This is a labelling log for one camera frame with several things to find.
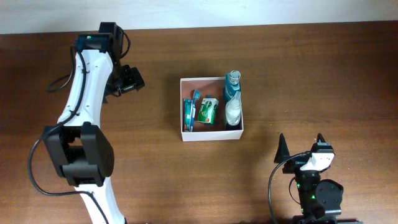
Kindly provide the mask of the green toothpaste tube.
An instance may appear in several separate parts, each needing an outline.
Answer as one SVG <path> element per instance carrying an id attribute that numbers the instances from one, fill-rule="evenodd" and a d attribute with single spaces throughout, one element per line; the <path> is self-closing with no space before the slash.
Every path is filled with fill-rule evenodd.
<path id="1" fill-rule="evenodd" d="M 193 104 L 191 99 L 184 99 L 184 116 L 183 116 L 183 132 L 191 132 L 192 123 L 192 109 Z"/>

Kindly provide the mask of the teal mouthwash bottle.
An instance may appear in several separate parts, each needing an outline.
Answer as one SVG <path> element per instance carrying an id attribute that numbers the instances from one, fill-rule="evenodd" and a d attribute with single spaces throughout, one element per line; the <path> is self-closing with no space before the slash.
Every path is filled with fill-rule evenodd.
<path id="1" fill-rule="evenodd" d="M 232 70 L 226 74 L 225 86 L 223 88 L 223 99 L 225 104 L 232 99 L 237 91 L 241 91 L 240 78 L 241 74 L 237 70 Z"/>

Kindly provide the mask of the green white packet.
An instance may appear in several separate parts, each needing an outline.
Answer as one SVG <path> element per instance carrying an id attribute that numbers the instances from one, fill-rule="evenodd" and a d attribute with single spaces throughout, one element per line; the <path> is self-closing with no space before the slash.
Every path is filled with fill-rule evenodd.
<path id="1" fill-rule="evenodd" d="M 214 124 L 219 101 L 216 98 L 204 98 L 202 100 L 197 121 L 203 124 Z"/>

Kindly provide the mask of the blue white toothbrush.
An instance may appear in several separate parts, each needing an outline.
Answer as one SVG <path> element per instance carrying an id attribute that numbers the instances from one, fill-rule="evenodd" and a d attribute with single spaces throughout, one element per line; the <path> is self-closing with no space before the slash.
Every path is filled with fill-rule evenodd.
<path id="1" fill-rule="evenodd" d="M 191 119 L 190 119 L 190 132 L 193 132 L 193 127 L 195 123 L 195 114 L 196 114 L 196 102 L 197 100 L 200 99 L 200 90 L 194 90 L 193 91 L 193 97 L 192 97 L 192 109 L 191 109 Z"/>

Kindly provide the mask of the clear spray bottle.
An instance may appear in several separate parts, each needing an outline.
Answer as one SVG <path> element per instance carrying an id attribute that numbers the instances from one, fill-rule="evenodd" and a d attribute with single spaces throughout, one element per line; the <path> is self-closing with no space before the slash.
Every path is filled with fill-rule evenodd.
<path id="1" fill-rule="evenodd" d="M 225 108 L 224 124 L 227 131 L 239 129 L 241 121 L 242 103 L 241 92 L 237 91 Z"/>

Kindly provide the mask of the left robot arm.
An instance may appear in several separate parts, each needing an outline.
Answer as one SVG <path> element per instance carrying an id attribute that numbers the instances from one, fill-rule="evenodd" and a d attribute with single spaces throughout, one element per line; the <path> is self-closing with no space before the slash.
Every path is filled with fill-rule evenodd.
<path id="1" fill-rule="evenodd" d="M 81 34 L 70 48 L 72 84 L 65 108 L 55 126 L 39 137 L 57 175 L 80 195 L 93 223 L 126 223 L 111 185 L 114 150 L 100 128 L 101 107 L 108 95 L 144 87 L 136 67 L 121 65 L 128 35 L 115 22 L 102 22 L 93 34 Z"/>

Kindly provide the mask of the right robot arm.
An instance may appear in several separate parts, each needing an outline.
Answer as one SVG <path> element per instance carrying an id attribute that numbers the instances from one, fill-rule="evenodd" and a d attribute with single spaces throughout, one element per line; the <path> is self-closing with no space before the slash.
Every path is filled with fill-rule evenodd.
<path id="1" fill-rule="evenodd" d="M 321 173 L 330 168 L 335 157 L 331 144 L 319 133 L 309 151 L 291 156 L 283 134 L 274 163 L 284 174 L 293 174 L 296 181 L 301 215 L 293 223 L 336 223 L 341 214 L 344 188 L 330 179 L 321 179 Z"/>

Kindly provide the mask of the white cardboard box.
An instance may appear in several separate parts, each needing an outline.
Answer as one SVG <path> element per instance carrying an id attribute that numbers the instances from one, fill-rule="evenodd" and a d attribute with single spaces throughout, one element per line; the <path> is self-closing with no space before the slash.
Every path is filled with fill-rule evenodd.
<path id="1" fill-rule="evenodd" d="M 182 141 L 219 141 L 219 140 L 238 140 L 244 131 L 243 113 L 241 113 L 241 121 L 239 129 L 226 130 L 224 125 L 224 109 L 223 88 L 225 85 L 225 77 L 200 77 L 200 78 L 181 78 L 180 79 L 180 133 Z M 200 99 L 196 102 L 196 115 L 192 132 L 184 132 L 184 99 L 192 99 L 193 91 L 199 90 Z M 216 98 L 219 100 L 219 108 L 215 116 L 215 123 L 207 125 L 197 122 L 198 112 L 200 110 L 202 98 L 205 96 Z"/>

